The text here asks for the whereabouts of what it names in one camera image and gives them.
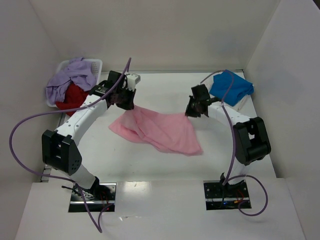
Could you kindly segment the pink t shirt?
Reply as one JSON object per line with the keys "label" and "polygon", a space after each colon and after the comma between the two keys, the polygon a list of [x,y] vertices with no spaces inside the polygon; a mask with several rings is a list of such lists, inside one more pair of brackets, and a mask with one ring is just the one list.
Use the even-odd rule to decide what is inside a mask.
{"label": "pink t shirt", "polygon": [[136,105],[111,123],[109,129],[127,141],[150,144],[162,153],[203,153],[196,131],[184,113],[163,114]]}

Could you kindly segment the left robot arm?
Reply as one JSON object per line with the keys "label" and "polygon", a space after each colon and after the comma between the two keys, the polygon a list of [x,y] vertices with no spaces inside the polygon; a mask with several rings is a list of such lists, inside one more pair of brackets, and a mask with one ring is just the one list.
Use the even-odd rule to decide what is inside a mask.
{"label": "left robot arm", "polygon": [[106,200],[107,188],[84,167],[78,145],[90,126],[111,105],[124,110],[134,109],[136,85],[140,80],[135,73],[110,71],[107,80],[95,85],[88,93],[81,110],[56,130],[46,130],[42,134],[43,162],[76,182],[78,186],[72,189],[76,195],[90,201]]}

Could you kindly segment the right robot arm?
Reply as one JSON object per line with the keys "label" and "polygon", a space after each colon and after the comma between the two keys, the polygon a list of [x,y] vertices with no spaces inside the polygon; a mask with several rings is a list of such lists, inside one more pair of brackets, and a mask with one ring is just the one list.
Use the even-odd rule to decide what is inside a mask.
{"label": "right robot arm", "polygon": [[265,123],[260,117],[249,117],[226,106],[217,97],[210,97],[204,84],[191,88],[192,95],[185,115],[214,119],[230,128],[232,155],[229,168],[221,175],[221,184],[236,185],[248,176],[249,166],[262,160],[271,152],[271,144]]}

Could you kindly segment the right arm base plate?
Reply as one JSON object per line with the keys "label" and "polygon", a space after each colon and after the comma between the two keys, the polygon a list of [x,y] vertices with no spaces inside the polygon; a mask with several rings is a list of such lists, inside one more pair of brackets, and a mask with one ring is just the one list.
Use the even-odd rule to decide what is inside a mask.
{"label": "right arm base plate", "polygon": [[205,206],[207,211],[234,210],[240,206],[251,209],[247,183],[242,180],[235,185],[222,186],[219,181],[204,181]]}

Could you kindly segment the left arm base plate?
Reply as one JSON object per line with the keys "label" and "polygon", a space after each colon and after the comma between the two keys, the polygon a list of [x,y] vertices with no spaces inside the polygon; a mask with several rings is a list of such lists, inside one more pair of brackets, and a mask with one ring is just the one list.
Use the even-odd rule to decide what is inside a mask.
{"label": "left arm base plate", "polygon": [[[100,183],[100,187],[102,188],[102,193],[99,193],[98,196],[93,197],[84,193],[84,198],[86,200],[89,211],[98,213],[104,208],[106,208],[104,210],[105,212],[114,212],[117,184],[115,182]],[[66,189],[71,190],[68,212],[86,212],[87,210],[85,207],[85,203],[79,193],[79,190],[75,187],[66,187]]]}

